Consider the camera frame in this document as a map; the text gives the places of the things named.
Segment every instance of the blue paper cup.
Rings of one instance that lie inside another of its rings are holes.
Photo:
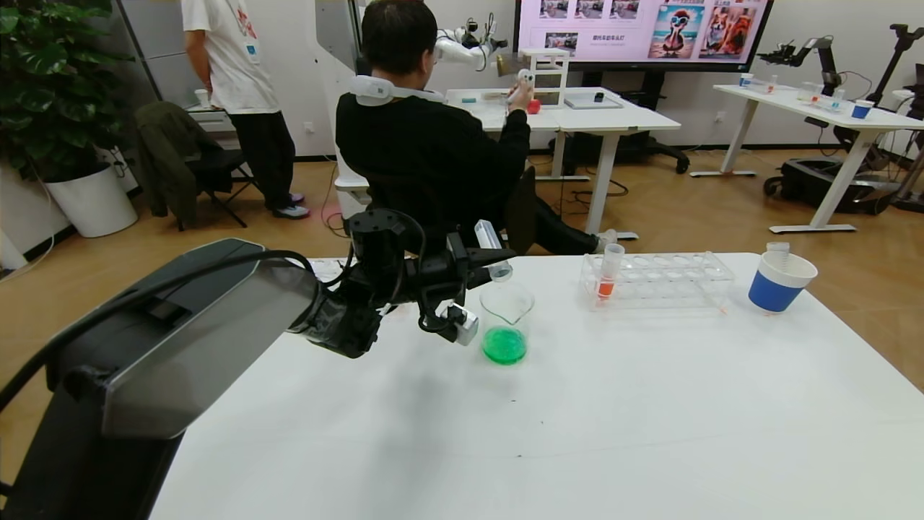
[[[760,267],[751,282],[748,298],[765,311],[782,313],[818,276],[818,269],[805,258],[794,254],[785,257],[779,252],[764,253],[760,257]]]
[[[854,113],[851,115],[854,119],[866,119],[875,104],[871,101],[860,100],[854,105]]]

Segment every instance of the potted plant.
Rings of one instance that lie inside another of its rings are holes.
[[[111,14],[109,0],[0,0],[0,155],[44,182],[85,237],[138,220],[96,154],[123,144],[120,81],[105,67],[132,58],[97,49],[108,33],[88,23]]]

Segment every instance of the orange liquid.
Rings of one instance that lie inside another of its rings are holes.
[[[616,284],[613,282],[613,279],[601,279],[600,288],[597,289],[597,296],[599,296],[601,300],[609,300],[610,297],[613,296],[613,289],[615,289],[615,287]]]

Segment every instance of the man's hand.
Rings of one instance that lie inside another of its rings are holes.
[[[507,95],[507,97],[513,95],[514,91],[517,89],[519,89],[519,92],[517,93],[516,97],[510,100],[510,111],[513,112],[514,110],[523,110],[525,112],[529,106],[529,102],[532,101],[534,89],[528,81],[520,80],[516,85],[511,87],[510,93]]]

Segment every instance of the black sweater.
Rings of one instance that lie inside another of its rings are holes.
[[[500,141],[465,110],[417,97],[363,106],[344,94],[336,141],[344,160],[377,175],[413,176],[437,193],[444,217],[496,221],[529,154],[526,113],[507,117]]]

